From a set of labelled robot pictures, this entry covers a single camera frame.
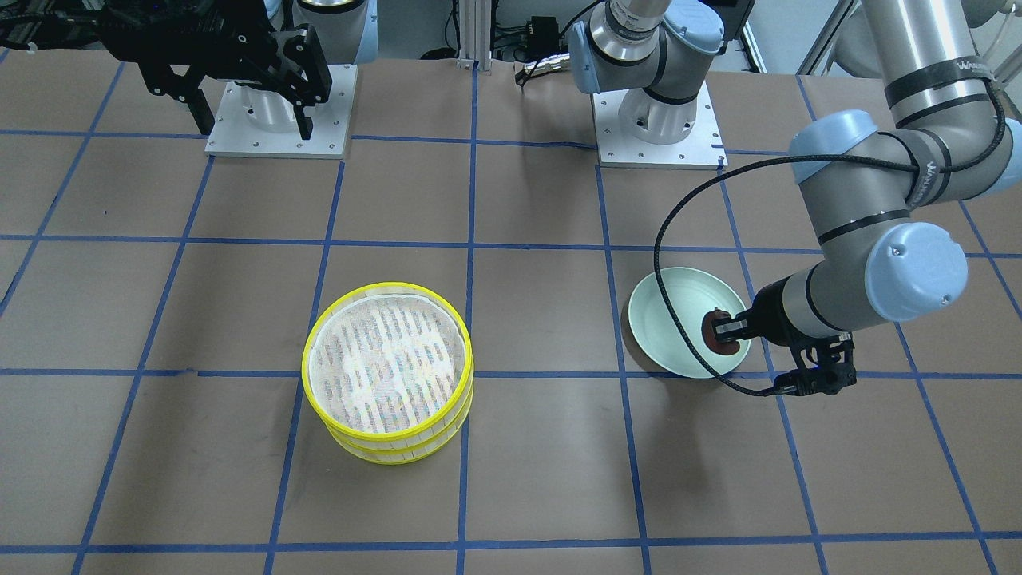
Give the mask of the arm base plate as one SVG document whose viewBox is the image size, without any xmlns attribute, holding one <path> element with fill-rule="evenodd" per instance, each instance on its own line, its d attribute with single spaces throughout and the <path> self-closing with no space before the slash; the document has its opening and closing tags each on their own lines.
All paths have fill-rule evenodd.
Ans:
<svg viewBox="0 0 1022 575">
<path fill-rule="evenodd" d="M 330 65 L 329 101 L 306 108 L 313 121 L 304 139 L 291 103 L 277 93 L 227 84 L 204 151 L 212 157 L 342 160 L 346 156 L 356 65 Z"/>
<path fill-rule="evenodd" d="M 595 93 L 592 119 L 600 164 L 625 169 L 727 166 L 708 86 L 694 101 L 672 105 L 643 89 Z"/>
</svg>

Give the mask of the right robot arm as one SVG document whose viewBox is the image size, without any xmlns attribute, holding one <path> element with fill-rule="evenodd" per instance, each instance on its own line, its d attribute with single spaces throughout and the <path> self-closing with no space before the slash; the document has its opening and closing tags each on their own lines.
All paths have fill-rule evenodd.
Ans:
<svg viewBox="0 0 1022 575">
<path fill-rule="evenodd" d="M 118 61 L 138 65 L 149 93 L 189 110 L 214 135 L 201 84 L 211 77 L 282 102 L 284 133 L 310 141 L 333 96 L 331 68 L 378 54 L 374 1 L 107 1 L 96 33 Z"/>
</svg>

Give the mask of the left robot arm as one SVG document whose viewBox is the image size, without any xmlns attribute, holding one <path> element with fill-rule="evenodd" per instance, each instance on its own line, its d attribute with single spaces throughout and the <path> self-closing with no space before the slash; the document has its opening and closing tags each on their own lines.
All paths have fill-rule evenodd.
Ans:
<svg viewBox="0 0 1022 575">
<path fill-rule="evenodd" d="M 864 1 L 862 10 L 893 129 L 879 129 L 865 110 L 829 114 L 797 133 L 784 157 L 723 173 L 680 200 L 628 310 L 636 342 L 672 374 L 740 391 L 727 372 L 743 360 L 746 341 L 766 339 L 788 348 L 795 368 L 748 395 L 834 395 L 857 382 L 855 331 L 941 310 L 966 288 L 963 248 L 912 214 L 1016 184 L 1020 123 L 1008 119 L 994 94 L 960 1 Z M 793 170 L 821 262 L 766 285 L 741 312 L 727 306 L 727 285 L 706 273 L 673 288 L 660 255 L 680 208 L 726 179 L 781 165 Z"/>
</svg>

